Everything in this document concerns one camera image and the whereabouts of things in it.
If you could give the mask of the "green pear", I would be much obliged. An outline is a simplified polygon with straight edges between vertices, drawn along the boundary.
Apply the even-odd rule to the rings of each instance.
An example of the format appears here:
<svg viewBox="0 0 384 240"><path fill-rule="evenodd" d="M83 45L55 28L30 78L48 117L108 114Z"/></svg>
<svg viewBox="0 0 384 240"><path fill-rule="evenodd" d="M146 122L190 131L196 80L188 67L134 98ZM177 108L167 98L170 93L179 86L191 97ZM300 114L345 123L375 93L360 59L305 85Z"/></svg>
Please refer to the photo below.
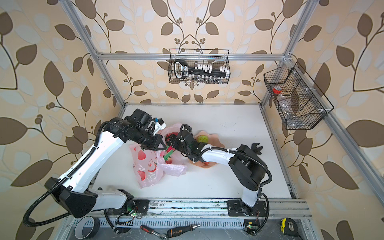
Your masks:
<svg viewBox="0 0 384 240"><path fill-rule="evenodd" d="M209 138L205 135L200 135L197 137L197 141L198 141L198 143L208 143Z"/></svg>

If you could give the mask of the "pink dragon fruit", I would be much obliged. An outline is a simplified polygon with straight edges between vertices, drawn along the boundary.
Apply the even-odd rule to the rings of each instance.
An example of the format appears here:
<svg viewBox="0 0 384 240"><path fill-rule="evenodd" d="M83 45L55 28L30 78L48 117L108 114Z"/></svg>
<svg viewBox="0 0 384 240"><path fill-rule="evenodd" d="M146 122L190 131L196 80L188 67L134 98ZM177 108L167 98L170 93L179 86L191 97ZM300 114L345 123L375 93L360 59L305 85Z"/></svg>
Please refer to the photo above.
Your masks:
<svg viewBox="0 0 384 240"><path fill-rule="evenodd" d="M163 159L165 160L166 164L172 164L172 154L175 152L175 149L173 147L168 146L166 149L166 153L163 155Z"/></svg>

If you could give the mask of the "pink plastic bag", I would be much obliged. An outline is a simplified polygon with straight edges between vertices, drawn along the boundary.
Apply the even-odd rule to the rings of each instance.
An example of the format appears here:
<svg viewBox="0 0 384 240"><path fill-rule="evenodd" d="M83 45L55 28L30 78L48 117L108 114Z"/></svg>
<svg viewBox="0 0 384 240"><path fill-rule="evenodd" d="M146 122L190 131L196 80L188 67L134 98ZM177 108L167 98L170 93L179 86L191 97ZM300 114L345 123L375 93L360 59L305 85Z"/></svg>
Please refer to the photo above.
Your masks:
<svg viewBox="0 0 384 240"><path fill-rule="evenodd" d="M151 187L160 182L163 176L179 177L187 172L186 157L179 151L172 154L172 164L166 164L164 151L143 150L139 144L130 145L133 169L140 188Z"/></svg>

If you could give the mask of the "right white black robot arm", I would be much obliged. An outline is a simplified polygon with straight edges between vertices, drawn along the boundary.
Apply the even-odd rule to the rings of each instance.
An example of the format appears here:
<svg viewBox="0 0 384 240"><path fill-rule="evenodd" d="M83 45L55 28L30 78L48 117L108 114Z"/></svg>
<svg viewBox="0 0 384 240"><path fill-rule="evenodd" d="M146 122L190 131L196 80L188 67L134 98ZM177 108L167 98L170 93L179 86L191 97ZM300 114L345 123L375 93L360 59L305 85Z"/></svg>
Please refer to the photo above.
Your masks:
<svg viewBox="0 0 384 240"><path fill-rule="evenodd" d="M273 176L267 164L259 157L263 149L259 143L253 143L251 147L240 145L236 149L214 147L208 143L199 143L187 124L182 124L178 133L166 135L165 140L169 147L193 163L229 166L244 187L239 212L253 217L260 211L257 202L265 196L263 187L272 182Z"/></svg>

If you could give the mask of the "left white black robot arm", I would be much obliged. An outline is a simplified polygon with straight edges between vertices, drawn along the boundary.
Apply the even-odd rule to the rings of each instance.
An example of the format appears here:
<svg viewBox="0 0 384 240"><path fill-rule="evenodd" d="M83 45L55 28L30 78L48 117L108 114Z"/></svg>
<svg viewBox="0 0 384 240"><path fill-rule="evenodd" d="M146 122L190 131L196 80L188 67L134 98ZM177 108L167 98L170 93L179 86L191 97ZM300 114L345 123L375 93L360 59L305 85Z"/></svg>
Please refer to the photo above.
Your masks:
<svg viewBox="0 0 384 240"><path fill-rule="evenodd" d="M125 210L131 207L134 197L127 191L95 190L90 188L90 183L109 157L128 141L139 144L143 150L165 150L167 147L163 136L158 133L165 127L162 119L152 118L140 109L136 109L131 116L124 119L113 118L102 123L94 145L86 154L58 179L47 180L47 192L28 208L23 216L23 224L27 227L39 227L70 215L78 219L94 211ZM33 210L48 196L52 196L67 212L49 220L31 222L30 215Z"/></svg>

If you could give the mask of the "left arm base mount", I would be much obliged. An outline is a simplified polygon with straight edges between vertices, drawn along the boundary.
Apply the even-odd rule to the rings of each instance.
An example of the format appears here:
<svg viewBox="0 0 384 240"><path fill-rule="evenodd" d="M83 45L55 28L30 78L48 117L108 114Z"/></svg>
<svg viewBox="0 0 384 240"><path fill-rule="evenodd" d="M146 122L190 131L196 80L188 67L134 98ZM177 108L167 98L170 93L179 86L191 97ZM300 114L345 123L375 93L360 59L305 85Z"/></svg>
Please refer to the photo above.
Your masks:
<svg viewBox="0 0 384 240"><path fill-rule="evenodd" d="M149 210L150 200L127 200L120 209L109 209L107 213L112 216L146 214Z"/></svg>

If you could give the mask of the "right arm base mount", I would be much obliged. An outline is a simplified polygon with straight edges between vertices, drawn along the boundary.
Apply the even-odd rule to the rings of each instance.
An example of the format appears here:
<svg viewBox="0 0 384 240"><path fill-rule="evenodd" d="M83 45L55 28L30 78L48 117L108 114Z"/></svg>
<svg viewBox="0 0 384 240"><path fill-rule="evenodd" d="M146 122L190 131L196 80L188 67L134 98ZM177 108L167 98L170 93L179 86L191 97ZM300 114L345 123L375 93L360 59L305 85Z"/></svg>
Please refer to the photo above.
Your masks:
<svg viewBox="0 0 384 240"><path fill-rule="evenodd" d="M228 215L230 217L265 217L267 215L267 204L265 201L257 201L253 207L249 207L241 200L227 201Z"/></svg>

